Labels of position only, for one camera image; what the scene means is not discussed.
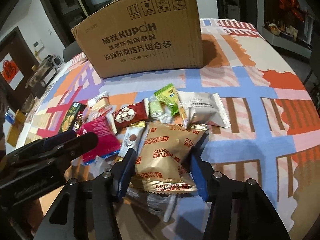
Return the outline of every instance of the pile of snacks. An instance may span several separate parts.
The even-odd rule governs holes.
[[[104,92],[83,104],[74,102],[61,130],[75,127],[77,134],[93,131],[99,142],[84,154],[84,164],[96,157],[116,157],[122,161],[128,149],[137,152],[136,175],[130,187],[152,193],[186,193],[196,191],[189,172],[182,163],[207,130],[207,125],[230,127],[229,117],[218,94],[184,92],[169,84],[150,98],[113,111]],[[176,115],[182,124],[171,124]],[[146,122],[149,118],[157,122]],[[121,134],[126,128],[124,137]]]

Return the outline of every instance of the colorful tablecloth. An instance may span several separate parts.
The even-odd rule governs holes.
[[[320,213],[320,119],[290,66],[248,23],[201,19],[206,66],[136,73],[101,80],[89,62],[69,67],[42,98],[27,141],[52,136],[73,101],[108,91],[114,109],[173,83],[182,91],[219,93],[231,128],[210,127],[202,159],[231,179],[254,178],[275,206],[292,240]],[[168,239],[200,239],[210,203],[179,198]]]

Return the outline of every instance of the brown door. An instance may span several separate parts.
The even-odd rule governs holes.
[[[25,89],[28,78],[33,75],[31,68],[39,63],[18,27],[0,42],[0,64],[0,82],[6,87],[8,104],[14,111],[21,109],[31,93],[30,87]]]

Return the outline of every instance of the metal bolt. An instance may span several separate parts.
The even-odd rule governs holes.
[[[218,172],[218,171],[214,172],[213,175],[214,175],[214,177],[217,178],[217,179],[222,177],[222,173],[221,173],[221,172]]]
[[[68,180],[68,184],[69,185],[73,185],[73,184],[75,184],[77,182],[77,180],[75,179],[75,178],[72,178],[72,179],[69,179]]]
[[[254,179],[248,179],[250,185],[255,185],[257,182]]]
[[[109,178],[111,176],[111,172],[110,171],[105,171],[103,174],[102,174],[102,177],[104,177],[105,179],[106,178]]]

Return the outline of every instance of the pink snack package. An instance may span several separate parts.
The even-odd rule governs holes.
[[[83,124],[76,131],[79,135],[87,132],[94,132],[98,136],[98,145],[93,150],[82,155],[84,165],[93,163],[96,156],[107,158],[119,153],[121,143],[113,134],[104,115]]]

